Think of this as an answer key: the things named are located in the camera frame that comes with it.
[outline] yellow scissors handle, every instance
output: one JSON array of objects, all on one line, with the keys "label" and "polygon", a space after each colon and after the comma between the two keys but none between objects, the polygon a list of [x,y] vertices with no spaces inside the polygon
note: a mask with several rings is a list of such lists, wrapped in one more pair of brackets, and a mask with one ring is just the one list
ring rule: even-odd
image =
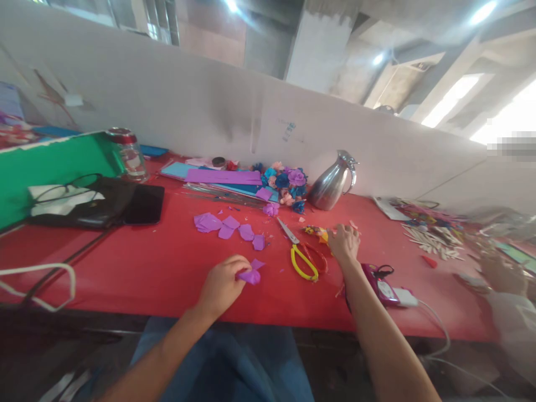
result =
[{"label": "yellow scissors handle", "polygon": [[[298,264],[296,263],[296,253],[298,253],[298,255],[301,257],[302,260],[304,260],[307,265],[309,265],[309,268],[311,268],[313,270],[313,273],[314,275],[313,276],[309,276],[307,274],[305,274],[301,269],[300,267],[298,266]],[[313,282],[316,282],[318,280],[318,270],[316,269],[316,267],[307,259],[307,257],[305,257],[301,251],[298,250],[298,247],[297,245],[293,244],[292,245],[292,248],[290,249],[290,258],[292,259],[292,265],[294,265],[294,269],[296,270],[296,272],[303,278],[303,279],[307,279],[307,280],[310,280],[310,281],[313,281]]]}]

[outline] blue jeans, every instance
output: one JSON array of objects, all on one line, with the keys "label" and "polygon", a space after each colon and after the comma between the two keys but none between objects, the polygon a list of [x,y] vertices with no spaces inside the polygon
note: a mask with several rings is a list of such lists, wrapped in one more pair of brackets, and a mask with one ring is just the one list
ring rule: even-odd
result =
[{"label": "blue jeans", "polygon": [[[131,364],[175,323],[175,319],[151,317]],[[290,328],[216,323],[186,355],[160,401],[314,399]]]}]

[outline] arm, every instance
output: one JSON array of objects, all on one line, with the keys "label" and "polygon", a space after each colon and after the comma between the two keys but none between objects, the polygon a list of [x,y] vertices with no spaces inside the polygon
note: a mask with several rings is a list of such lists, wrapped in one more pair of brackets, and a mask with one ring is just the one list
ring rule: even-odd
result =
[{"label": "arm", "polygon": [[158,401],[186,354],[205,331],[238,298],[244,285],[235,275],[251,269],[245,257],[234,255],[208,274],[198,304],[184,313],[166,337],[134,365],[98,402]]},{"label": "arm", "polygon": [[519,264],[504,259],[496,250],[480,249],[480,267],[494,291],[486,297],[501,347],[511,366],[536,386],[536,308],[527,299],[528,281]]},{"label": "arm", "polygon": [[367,281],[356,259],[359,242],[359,233],[350,226],[339,225],[335,235],[329,232],[378,401],[440,402],[419,359]]}]

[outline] white sleeve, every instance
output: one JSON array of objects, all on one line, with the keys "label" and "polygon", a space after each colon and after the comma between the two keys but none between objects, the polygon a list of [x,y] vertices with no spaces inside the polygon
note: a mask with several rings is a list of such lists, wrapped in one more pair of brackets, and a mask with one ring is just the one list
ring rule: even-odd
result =
[{"label": "white sleeve", "polygon": [[510,293],[491,292],[487,301],[510,364],[536,386],[536,308],[527,298]]}]

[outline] blurred hand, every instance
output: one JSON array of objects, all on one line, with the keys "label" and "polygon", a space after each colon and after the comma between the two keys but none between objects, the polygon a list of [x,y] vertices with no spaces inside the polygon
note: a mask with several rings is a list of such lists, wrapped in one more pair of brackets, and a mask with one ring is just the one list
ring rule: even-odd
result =
[{"label": "blurred hand", "polygon": [[480,267],[494,291],[527,297],[528,281],[521,265],[505,261],[498,252],[483,252]]},{"label": "blurred hand", "polygon": [[233,255],[212,268],[207,275],[195,310],[216,321],[242,293],[246,283],[236,278],[236,274],[243,269],[249,271],[251,265],[241,255]]},{"label": "blurred hand", "polygon": [[360,242],[359,232],[351,226],[337,225],[337,234],[328,230],[329,248],[338,261],[347,258],[356,260]]}]

